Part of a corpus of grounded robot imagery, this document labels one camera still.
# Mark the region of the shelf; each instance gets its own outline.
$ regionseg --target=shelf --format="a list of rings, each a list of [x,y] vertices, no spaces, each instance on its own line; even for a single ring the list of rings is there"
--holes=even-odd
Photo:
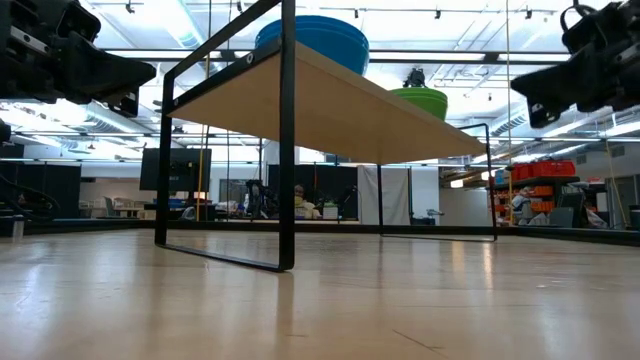
[[[516,188],[522,188],[525,186],[570,184],[578,181],[580,181],[580,178],[577,176],[544,176],[544,177],[536,177],[536,178],[514,181],[512,184],[512,187],[516,189]],[[494,189],[495,190],[509,189],[509,184],[496,184],[494,186]]]
[[[475,138],[299,43],[295,86],[298,146],[375,164],[485,152]],[[279,91],[277,52],[216,87],[201,87],[170,116],[277,141]]]

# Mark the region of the blue plastic tub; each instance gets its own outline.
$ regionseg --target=blue plastic tub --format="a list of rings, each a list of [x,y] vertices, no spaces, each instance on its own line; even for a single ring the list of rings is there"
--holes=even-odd
[[[281,31],[280,20],[265,26],[256,37],[256,48],[275,40]],[[296,16],[296,40],[360,75],[364,75],[369,64],[369,41],[344,21]]]

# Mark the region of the ceiling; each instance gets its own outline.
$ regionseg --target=ceiling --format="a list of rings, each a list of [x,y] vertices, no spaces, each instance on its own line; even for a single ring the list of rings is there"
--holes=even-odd
[[[125,7],[128,0],[80,2],[102,22],[102,31],[95,44],[107,51],[119,51],[124,56],[135,58],[138,50],[162,57],[164,50],[191,49],[208,38],[209,27],[211,33],[215,33],[240,14],[238,6],[244,10],[255,1],[138,0],[131,2],[133,13]],[[568,111],[551,127],[534,130],[528,125],[525,99],[508,90],[509,79],[544,67],[535,65],[535,59],[566,52],[560,41],[559,14],[571,3],[572,0],[511,0],[507,12],[504,0],[298,0],[297,14],[322,15],[346,21],[363,31],[372,50],[428,51],[439,52],[442,56],[453,56],[453,52],[529,53],[521,57],[525,61],[531,60],[534,65],[507,67],[451,64],[448,61],[440,64],[433,61],[416,61],[415,64],[409,61],[376,62],[369,65],[365,75],[381,87],[393,89],[402,86],[411,69],[422,68],[428,86],[443,91],[449,98],[448,123],[453,126],[486,123],[492,136],[501,138],[508,136],[511,127],[512,136],[523,138],[512,142],[510,147],[505,141],[491,141],[493,154],[501,155],[496,157],[496,161],[504,161],[509,153],[516,159],[533,154],[567,155],[591,146],[589,143],[577,144],[573,138],[598,138],[607,134],[629,137],[640,130],[634,111],[618,114],[614,121],[607,110],[596,114]],[[581,3],[601,8],[608,1]],[[279,16],[279,8],[271,10],[223,44],[220,50],[253,49],[259,30]],[[570,12],[568,22],[575,21],[577,15]],[[77,106],[66,101],[56,105],[5,102],[0,105],[0,117],[19,132],[13,137],[14,142],[44,146],[55,155],[59,152],[53,158],[140,159],[142,148],[158,145],[160,126],[157,110],[162,97],[162,76],[178,60],[151,62],[158,69],[158,77],[141,88],[140,111],[135,119],[116,115],[99,104]],[[225,65],[215,64],[218,69]],[[204,78],[204,69],[194,65],[177,79],[176,96]],[[203,131],[201,125],[181,120],[174,120],[174,125],[182,126],[185,134],[175,134],[173,146],[202,146],[203,140],[197,135]],[[209,145],[216,146],[214,154],[218,154],[214,160],[218,157],[221,161],[226,160],[226,130],[210,129],[209,132],[219,134],[209,138]],[[479,131],[470,133],[482,135]],[[232,161],[256,161],[258,139],[238,135],[232,133],[229,139],[229,158]],[[571,141],[535,139],[540,137],[570,138]],[[306,154],[313,154],[314,160],[317,159],[314,152]],[[455,161],[483,163],[481,158],[470,157]]]

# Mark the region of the black metal frame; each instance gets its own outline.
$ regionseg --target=black metal frame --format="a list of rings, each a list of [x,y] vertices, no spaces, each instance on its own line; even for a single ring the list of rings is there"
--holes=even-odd
[[[214,51],[233,35],[267,11],[282,3],[282,37],[260,47],[214,74],[182,96],[174,99],[176,78]],[[208,39],[187,58],[181,61],[164,77],[162,96],[162,120],[160,127],[160,164],[158,176],[158,208],[156,213],[155,244],[170,250],[204,256],[215,260],[227,261],[238,265],[268,271],[286,271],[295,263],[295,206],[294,206],[294,106],[295,106],[295,0],[259,0],[219,32]],[[253,68],[262,61],[280,53],[280,223],[279,223],[279,259],[278,264],[268,264],[248,259],[211,254],[184,246],[167,244],[169,215],[169,159],[171,155],[170,114],[200,95],[232,80],[234,77]]]
[[[496,223],[496,205],[494,202],[494,184],[493,184],[493,176],[491,175],[491,146],[489,144],[489,125],[487,124],[476,124],[469,126],[459,127],[458,130],[468,130],[478,127],[484,127],[486,146],[485,152],[487,153],[487,171],[489,172],[489,199],[491,202],[491,229],[492,229],[492,240],[469,240],[469,239],[451,239],[451,238],[440,238],[440,237],[426,237],[426,236],[410,236],[410,235],[394,235],[390,234],[388,227],[385,227],[383,221],[383,203],[382,203],[382,166],[378,165],[378,221],[380,228],[380,236],[382,237],[393,237],[393,238],[403,238],[403,239],[420,239],[420,240],[439,240],[439,241],[467,241],[467,242],[487,242],[493,243],[498,241],[498,226]]]

